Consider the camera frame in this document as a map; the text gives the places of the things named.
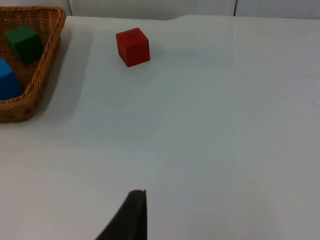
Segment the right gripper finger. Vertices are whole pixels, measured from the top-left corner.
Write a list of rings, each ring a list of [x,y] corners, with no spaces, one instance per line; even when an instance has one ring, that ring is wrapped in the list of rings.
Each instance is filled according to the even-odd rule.
[[[147,192],[132,190],[109,224],[98,235],[98,240],[147,240]]]

